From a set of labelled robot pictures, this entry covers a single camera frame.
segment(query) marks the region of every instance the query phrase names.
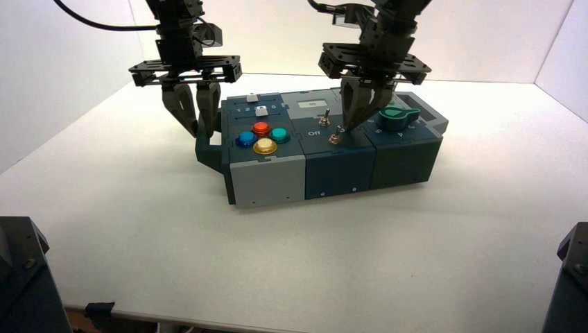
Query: white tabletop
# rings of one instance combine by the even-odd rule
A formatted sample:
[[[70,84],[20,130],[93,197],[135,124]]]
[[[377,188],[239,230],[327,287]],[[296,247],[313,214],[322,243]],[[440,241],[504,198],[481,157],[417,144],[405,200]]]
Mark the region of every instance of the white tabletop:
[[[337,86],[246,75],[223,96]],[[534,85],[427,81],[429,182],[238,210],[158,87],[132,85],[0,176],[66,305],[303,332],[538,332],[587,218],[588,125]]]

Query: colored push button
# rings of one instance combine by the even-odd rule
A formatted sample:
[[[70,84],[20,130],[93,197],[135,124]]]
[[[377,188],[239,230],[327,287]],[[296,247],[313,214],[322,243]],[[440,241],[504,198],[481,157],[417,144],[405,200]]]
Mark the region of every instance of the colored push button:
[[[253,146],[256,140],[257,137],[253,132],[241,132],[241,134],[235,139],[235,144],[243,148],[248,148]]]
[[[270,134],[270,126],[268,123],[263,121],[253,124],[253,128],[251,130],[258,137],[267,137]]]
[[[288,131],[285,128],[278,127],[272,130],[270,138],[278,144],[283,144],[290,140],[290,135],[288,135]]]
[[[380,110],[377,124],[380,129],[387,132],[399,132],[405,129],[410,123],[419,119],[419,109],[404,109],[395,106],[388,106]]]
[[[277,145],[272,139],[268,139],[264,137],[262,139],[257,140],[253,145],[253,151],[260,155],[270,155],[275,153],[277,150]]]

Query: teal button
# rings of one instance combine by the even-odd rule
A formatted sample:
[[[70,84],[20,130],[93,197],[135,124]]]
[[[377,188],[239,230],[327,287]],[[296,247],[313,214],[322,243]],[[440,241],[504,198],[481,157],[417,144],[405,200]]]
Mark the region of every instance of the teal button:
[[[283,144],[290,139],[290,135],[288,135],[288,131],[285,128],[277,127],[271,131],[270,138],[278,144]]]

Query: blue button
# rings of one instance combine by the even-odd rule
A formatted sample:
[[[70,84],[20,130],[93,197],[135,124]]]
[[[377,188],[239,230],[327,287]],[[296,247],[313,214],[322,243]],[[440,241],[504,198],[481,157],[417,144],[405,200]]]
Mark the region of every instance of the blue button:
[[[278,144],[283,144],[290,139],[290,135],[288,135],[288,131],[285,128],[278,127],[272,130],[270,138]]]
[[[257,137],[255,134],[253,134],[253,132],[247,131],[241,132],[241,134],[239,134],[239,136],[235,139],[235,144],[243,148],[248,148],[253,146],[256,141]]]

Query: white backdrop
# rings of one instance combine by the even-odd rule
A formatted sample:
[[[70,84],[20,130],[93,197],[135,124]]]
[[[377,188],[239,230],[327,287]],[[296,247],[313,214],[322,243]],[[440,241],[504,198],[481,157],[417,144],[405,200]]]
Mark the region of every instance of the white backdrop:
[[[99,22],[133,24],[127,1],[64,2]],[[51,0],[1,3],[0,172],[121,88],[142,58],[136,33],[90,28]]]
[[[537,85],[588,121],[588,0],[575,0]]]
[[[432,79],[532,83],[571,1],[433,0],[417,18],[412,52],[433,68]],[[144,0],[130,2],[137,23],[153,22]],[[331,26],[306,0],[204,0],[204,7],[225,45],[208,54],[239,54],[246,73],[322,75],[322,43],[359,36]],[[147,58],[158,58],[155,38],[141,33]]]

